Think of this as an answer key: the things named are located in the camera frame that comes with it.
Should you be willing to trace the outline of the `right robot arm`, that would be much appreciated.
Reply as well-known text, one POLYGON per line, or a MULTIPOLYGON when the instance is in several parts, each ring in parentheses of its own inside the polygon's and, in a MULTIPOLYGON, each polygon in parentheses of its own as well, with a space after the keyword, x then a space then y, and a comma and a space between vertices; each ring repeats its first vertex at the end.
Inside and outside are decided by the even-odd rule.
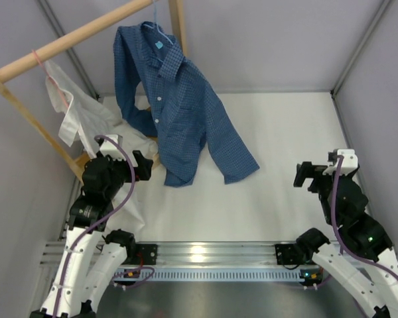
POLYGON ((313 262, 334 278, 354 299, 366 317, 398 317, 398 259, 382 225, 365 212, 368 198, 353 180, 354 172, 341 173, 341 162, 297 166, 293 185, 318 195, 338 246, 318 229, 296 239, 296 257, 313 262))

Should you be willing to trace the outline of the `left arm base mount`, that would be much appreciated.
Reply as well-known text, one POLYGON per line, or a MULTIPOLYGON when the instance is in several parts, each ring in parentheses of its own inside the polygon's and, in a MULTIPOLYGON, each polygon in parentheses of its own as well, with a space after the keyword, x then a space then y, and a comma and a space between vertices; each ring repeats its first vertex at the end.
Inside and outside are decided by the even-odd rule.
POLYGON ((137 243, 128 249, 128 254, 123 265, 154 266, 157 262, 157 244, 137 243))

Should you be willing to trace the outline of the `blue plaid shirt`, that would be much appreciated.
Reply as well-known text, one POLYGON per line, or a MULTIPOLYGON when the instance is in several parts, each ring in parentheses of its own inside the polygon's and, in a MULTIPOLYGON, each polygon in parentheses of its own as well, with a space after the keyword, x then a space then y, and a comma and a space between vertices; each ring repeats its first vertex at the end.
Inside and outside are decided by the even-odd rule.
POLYGON ((166 186, 192 185, 204 147, 225 184, 258 171, 220 98, 173 35, 149 21, 121 26, 113 54, 122 117, 145 136, 157 138, 166 186))

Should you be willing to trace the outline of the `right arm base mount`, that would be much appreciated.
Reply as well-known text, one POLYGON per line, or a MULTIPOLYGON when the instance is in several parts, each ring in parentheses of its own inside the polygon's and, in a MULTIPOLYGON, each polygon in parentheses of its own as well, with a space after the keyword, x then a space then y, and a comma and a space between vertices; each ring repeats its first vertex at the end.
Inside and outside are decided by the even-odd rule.
POLYGON ((307 246, 297 243, 283 243, 275 245, 277 264, 293 270, 299 266, 315 265, 312 255, 319 251, 319 246, 307 246))

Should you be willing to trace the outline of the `light blue wire hanger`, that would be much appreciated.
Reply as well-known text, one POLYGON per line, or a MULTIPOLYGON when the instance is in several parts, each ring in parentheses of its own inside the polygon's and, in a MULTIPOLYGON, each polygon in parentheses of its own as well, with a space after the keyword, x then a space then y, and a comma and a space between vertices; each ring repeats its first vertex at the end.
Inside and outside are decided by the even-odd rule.
POLYGON ((151 1, 151 5, 153 8, 153 21, 151 23, 143 23, 143 27, 149 32, 148 37, 156 50, 157 58, 162 62, 169 50, 175 45, 175 39, 172 35, 167 34, 159 23, 157 2, 151 1))

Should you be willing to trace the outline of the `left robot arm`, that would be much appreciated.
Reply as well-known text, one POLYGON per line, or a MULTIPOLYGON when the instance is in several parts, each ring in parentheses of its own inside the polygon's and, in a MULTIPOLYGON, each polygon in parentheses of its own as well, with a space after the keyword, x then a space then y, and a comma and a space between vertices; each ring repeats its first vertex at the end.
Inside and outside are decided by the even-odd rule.
POLYGON ((125 185, 147 181, 153 161, 134 150, 134 162, 101 151, 85 165, 83 186, 70 208, 64 252, 50 291, 31 317, 95 317, 105 290, 122 264, 136 259, 132 233, 121 229, 104 235, 107 220, 121 209, 113 199, 125 185))

